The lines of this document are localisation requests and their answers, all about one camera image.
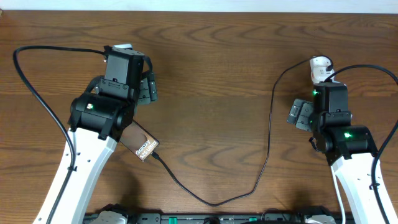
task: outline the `white wall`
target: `white wall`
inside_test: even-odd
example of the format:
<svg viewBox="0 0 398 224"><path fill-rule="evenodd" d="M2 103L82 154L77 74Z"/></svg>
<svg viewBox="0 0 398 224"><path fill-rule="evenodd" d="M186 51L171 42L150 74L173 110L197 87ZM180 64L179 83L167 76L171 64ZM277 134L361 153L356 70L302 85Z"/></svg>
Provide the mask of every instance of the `white wall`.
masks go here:
<svg viewBox="0 0 398 224"><path fill-rule="evenodd" d="M398 13L398 0L0 0L30 10Z"/></svg>

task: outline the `wood grain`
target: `wood grain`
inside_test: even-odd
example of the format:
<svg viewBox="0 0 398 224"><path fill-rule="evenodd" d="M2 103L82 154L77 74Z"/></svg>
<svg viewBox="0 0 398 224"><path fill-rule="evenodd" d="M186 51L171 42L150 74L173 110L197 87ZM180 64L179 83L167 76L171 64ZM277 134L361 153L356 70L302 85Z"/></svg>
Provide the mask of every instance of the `wood grain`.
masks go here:
<svg viewBox="0 0 398 224"><path fill-rule="evenodd" d="M382 65L398 73L398 17L366 14L5 11L0 18L0 223L32 222L58 168L65 140L23 85L12 63L22 45L101 50L133 43L149 55L159 100L140 106L136 120L160 140L157 152L193 192L219 202L252 189L266 156L271 90L287 67L312 55L336 68ZM69 107L95 75L98 55L31 50L21 66L67 125ZM308 64L278 84L271 156L255 194L207 207L179 189L161 165L140 162L119 145L106 164L88 212L109 203L165 213L261 212L324 205L338 211L325 157L310 133L286 123L295 98L311 99ZM354 124L381 145L397 119L397 87L366 69L342 73ZM382 156L382 171L398 208L397 134Z"/></svg>

